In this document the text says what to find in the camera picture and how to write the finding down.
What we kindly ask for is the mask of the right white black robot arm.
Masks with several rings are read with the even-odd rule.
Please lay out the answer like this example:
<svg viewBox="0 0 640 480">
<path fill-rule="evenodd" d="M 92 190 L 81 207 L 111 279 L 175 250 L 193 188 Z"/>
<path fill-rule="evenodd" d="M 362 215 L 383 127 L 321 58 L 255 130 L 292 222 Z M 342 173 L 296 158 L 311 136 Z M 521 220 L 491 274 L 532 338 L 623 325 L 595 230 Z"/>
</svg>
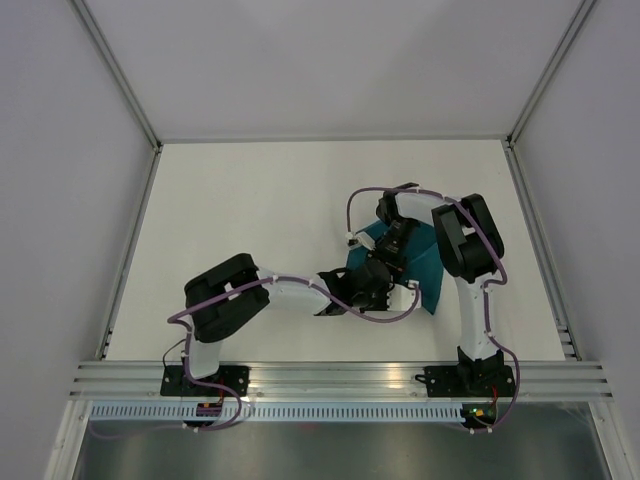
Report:
<svg viewBox="0 0 640 480">
<path fill-rule="evenodd" d="M 440 197 L 405 184 L 383 193 L 376 215 L 387 231 L 369 255 L 384 263 L 396 279 L 408 272 L 406 253 L 411 236 L 422 225 L 433 227 L 439 263 L 455 281 L 461 318 L 461 338 L 455 367 L 427 367 L 431 396 L 512 396 L 517 372 L 505 364 L 506 349 L 491 329 L 492 287 L 506 283 L 501 259 L 504 244 L 484 198 L 472 194 L 460 200 Z"/>
</svg>

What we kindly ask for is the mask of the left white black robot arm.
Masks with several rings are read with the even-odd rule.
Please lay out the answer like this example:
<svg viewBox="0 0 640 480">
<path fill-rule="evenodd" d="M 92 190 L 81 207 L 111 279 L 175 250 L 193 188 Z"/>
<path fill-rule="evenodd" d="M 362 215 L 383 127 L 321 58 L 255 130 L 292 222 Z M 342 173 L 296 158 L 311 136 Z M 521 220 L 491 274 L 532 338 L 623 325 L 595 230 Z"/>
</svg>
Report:
<svg viewBox="0 0 640 480">
<path fill-rule="evenodd" d="M 206 396 L 218 384 L 222 342 L 265 309 L 313 316 L 386 311 L 393 277 L 386 265 L 367 260 L 353 269 L 321 272 L 300 282 L 258 267 L 250 254 L 237 254 L 188 281 L 185 306 L 193 333 L 184 385 Z"/>
</svg>

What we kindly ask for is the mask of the teal cloth napkin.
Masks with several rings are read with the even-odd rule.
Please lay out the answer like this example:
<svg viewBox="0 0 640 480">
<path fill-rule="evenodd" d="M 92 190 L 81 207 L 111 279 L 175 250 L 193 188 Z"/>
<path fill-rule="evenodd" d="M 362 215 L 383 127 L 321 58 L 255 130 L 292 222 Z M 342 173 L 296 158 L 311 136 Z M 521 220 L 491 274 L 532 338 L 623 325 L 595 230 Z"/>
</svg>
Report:
<svg viewBox="0 0 640 480">
<path fill-rule="evenodd" d="M 381 221 L 376 221 L 363 229 L 374 241 L 381 239 L 390 227 Z M 346 268 L 355 269 L 364 263 L 369 253 L 365 247 L 350 250 L 346 259 Z M 400 282 L 408 280 L 419 282 L 422 308 L 434 315 L 441 296 L 444 276 L 435 230 L 431 225 L 419 223 L 410 235 L 404 250 L 407 264 Z"/>
</svg>

